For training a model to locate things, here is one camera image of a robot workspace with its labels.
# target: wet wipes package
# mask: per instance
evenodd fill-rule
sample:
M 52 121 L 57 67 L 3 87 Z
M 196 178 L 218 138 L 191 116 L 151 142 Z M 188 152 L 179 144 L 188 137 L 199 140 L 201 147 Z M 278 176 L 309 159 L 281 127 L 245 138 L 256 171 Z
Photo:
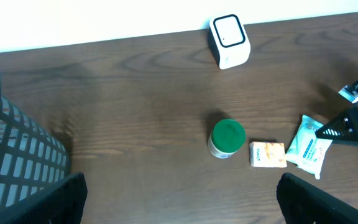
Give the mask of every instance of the wet wipes package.
M 303 115 L 296 136 L 285 154 L 285 159 L 320 179 L 324 157 L 332 140 L 318 139 L 315 131 L 323 125 Z

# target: white device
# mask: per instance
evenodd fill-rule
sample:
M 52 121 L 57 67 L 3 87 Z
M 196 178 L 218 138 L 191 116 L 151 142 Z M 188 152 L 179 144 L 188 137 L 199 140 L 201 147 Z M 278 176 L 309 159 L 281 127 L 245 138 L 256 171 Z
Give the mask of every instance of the white device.
M 234 14 L 210 20 L 208 45 L 220 69 L 243 64 L 251 52 L 246 30 Z

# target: jar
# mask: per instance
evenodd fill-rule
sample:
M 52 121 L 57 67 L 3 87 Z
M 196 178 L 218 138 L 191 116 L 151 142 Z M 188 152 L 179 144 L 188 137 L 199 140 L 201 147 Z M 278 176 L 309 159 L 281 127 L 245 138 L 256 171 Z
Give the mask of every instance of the jar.
M 208 148 L 212 155 L 226 159 L 236 153 L 246 141 L 246 131 L 233 119 L 218 122 L 208 139 Z

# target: dark wood surface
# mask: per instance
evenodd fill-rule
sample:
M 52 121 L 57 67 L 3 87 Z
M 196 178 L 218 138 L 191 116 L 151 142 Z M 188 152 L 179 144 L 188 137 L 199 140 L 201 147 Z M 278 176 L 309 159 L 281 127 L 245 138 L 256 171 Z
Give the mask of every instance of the dark wood surface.
M 358 147 L 332 145 L 321 180 L 249 164 L 250 139 L 289 145 L 301 114 L 326 122 L 358 79 L 358 13 L 246 26 L 251 55 L 220 70 L 206 30 L 0 54 L 2 92 L 71 148 L 88 185 L 83 223 L 284 223 L 284 172 L 358 209 Z M 208 126 L 247 132 L 229 159 Z

